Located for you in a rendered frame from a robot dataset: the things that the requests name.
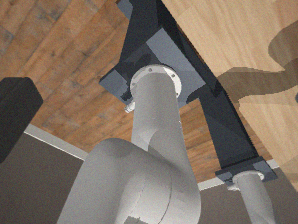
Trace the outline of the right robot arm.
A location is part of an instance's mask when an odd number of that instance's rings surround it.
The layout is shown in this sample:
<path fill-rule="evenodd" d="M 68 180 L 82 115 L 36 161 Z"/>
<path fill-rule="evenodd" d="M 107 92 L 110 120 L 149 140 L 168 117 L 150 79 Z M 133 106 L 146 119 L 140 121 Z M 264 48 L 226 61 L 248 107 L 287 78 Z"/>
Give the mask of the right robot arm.
<path fill-rule="evenodd" d="M 228 190 L 239 190 L 252 224 L 282 224 L 262 182 L 260 171 L 250 170 L 236 174 Z"/>

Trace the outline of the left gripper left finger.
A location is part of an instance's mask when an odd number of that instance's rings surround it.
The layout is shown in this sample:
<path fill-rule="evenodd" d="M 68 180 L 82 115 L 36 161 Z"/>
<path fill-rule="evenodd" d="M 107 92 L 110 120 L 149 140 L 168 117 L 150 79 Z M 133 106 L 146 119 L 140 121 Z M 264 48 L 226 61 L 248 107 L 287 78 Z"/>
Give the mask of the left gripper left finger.
<path fill-rule="evenodd" d="M 0 81 L 0 164 L 13 149 L 43 99 L 29 77 L 5 77 Z"/>

